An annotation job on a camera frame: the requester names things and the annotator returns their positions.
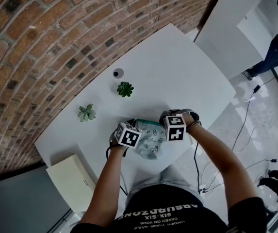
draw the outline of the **person's left arm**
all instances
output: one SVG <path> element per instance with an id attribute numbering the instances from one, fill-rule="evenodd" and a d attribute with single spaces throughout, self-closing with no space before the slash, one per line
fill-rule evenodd
<path id="1" fill-rule="evenodd" d="M 125 149 L 125 147 L 111 149 L 90 205 L 79 223 L 107 227 L 114 221 L 118 210 L 121 161 Z"/>

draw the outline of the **black shoe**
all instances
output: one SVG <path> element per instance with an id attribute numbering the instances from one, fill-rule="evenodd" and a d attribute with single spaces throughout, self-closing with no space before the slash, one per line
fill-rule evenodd
<path id="1" fill-rule="evenodd" d="M 248 80 L 253 79 L 253 77 L 248 73 L 248 71 L 243 71 L 241 74 L 244 75 Z"/>

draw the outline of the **brick wall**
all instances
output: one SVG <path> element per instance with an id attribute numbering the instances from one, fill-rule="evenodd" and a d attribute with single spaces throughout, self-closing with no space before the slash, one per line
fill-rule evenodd
<path id="1" fill-rule="evenodd" d="M 0 0 L 0 174 L 41 161 L 34 141 L 105 68 L 215 0 Z"/>

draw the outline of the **person's right arm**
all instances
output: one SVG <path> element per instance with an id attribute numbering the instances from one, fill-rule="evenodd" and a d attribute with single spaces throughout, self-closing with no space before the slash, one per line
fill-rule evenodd
<path id="1" fill-rule="evenodd" d="M 183 114 L 183 116 L 187 125 L 194 121 L 188 114 Z M 189 128 L 188 133 L 202 146 L 220 171 L 224 180 L 228 209 L 240 201 L 257 197 L 255 186 L 248 172 L 224 142 L 199 124 Z"/>

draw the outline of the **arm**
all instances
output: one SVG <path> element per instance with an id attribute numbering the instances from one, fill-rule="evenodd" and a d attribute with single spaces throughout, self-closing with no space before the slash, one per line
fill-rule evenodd
<path id="1" fill-rule="evenodd" d="M 194 121 L 190 115 L 183 114 L 183 116 L 187 125 Z M 199 124 L 189 128 L 188 133 L 203 147 L 222 174 L 228 209 L 240 201 L 257 197 L 256 189 L 248 172 L 224 142 Z"/>
<path id="2" fill-rule="evenodd" d="M 121 160 L 125 147 L 111 149 L 90 205 L 80 223 L 91 223 L 102 227 L 109 226 L 115 219 L 118 210 Z"/>

